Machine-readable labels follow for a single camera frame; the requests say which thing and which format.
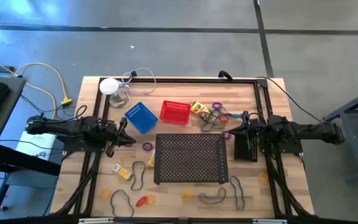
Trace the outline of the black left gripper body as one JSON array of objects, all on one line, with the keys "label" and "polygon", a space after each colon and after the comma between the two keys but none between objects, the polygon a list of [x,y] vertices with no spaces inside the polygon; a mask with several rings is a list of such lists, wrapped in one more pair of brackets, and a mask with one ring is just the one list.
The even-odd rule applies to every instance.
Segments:
[{"label": "black left gripper body", "polygon": [[116,128],[114,131],[108,132],[107,141],[110,142],[110,145],[106,149],[106,155],[108,157],[112,157],[114,155],[114,148],[120,147],[122,142],[126,141],[121,134],[126,133],[125,128],[127,126],[127,119],[125,117],[121,118],[119,122],[119,127]]}]

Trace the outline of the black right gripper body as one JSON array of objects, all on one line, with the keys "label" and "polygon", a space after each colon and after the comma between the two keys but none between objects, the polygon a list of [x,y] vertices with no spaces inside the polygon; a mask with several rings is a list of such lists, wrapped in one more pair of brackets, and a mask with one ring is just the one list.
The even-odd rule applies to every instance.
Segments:
[{"label": "black right gripper body", "polygon": [[257,125],[254,120],[250,118],[248,111],[243,111],[243,122],[246,124],[247,137],[248,137],[248,148],[249,150],[257,150]]}]

